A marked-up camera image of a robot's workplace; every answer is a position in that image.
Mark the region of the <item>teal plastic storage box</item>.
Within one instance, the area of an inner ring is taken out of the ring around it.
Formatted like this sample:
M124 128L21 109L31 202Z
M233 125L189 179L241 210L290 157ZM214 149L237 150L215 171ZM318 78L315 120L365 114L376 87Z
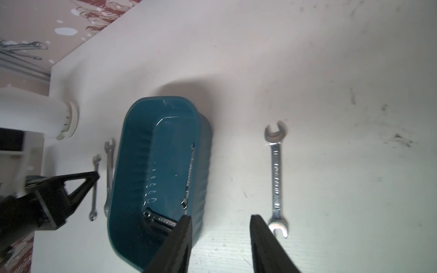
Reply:
M114 173L108 234L116 254L136 270L148 266L167 237L166 232L145 225L147 208L174 221L191 216L192 240L198 241L212 137L208 119L183 97L143 98L127 112ZM185 214L180 203L193 143L195 157Z

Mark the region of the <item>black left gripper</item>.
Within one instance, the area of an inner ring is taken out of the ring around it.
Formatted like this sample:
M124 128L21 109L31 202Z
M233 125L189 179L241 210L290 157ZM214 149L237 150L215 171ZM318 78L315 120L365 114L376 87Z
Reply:
M36 230L59 229L99 178L97 171L53 176L26 196L2 199L1 245L10 246Z

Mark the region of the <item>large silver open-end wrench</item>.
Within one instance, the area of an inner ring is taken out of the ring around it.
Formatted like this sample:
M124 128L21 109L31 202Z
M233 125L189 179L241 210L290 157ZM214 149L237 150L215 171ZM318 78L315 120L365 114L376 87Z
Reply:
M288 238L288 223L282 216L282 173L281 173L281 144L287 131L282 121L277 122L278 130L271 131L270 126L265 128L265 140L271 150L272 169L272 216L267 224L270 231L275 235L280 231L284 238Z

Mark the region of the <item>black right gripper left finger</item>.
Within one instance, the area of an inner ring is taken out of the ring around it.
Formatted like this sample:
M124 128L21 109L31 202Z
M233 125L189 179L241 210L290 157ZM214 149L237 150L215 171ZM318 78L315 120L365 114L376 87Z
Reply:
M192 250L192 220L184 215L143 270L144 273L187 273Z

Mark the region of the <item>small silver combination wrench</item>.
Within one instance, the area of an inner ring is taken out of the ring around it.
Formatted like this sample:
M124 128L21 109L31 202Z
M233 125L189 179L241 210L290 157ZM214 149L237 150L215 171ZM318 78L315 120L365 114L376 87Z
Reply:
M182 209L185 211L185 214L187 214L186 210L188 207L188 199L189 199L189 194L190 194L190 186L191 186L191 179L192 179L194 157L195 157L195 143L193 143L191 146L191 158L190 158L190 164L189 164L189 168L188 168L187 181L186 181L186 185L185 185L185 194L184 194L183 200L180 203Z

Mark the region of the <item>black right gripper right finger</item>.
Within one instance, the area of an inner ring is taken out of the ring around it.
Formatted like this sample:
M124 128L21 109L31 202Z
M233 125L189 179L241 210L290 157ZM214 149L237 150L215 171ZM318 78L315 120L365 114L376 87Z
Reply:
M255 273L300 273L260 215L251 215L250 238Z

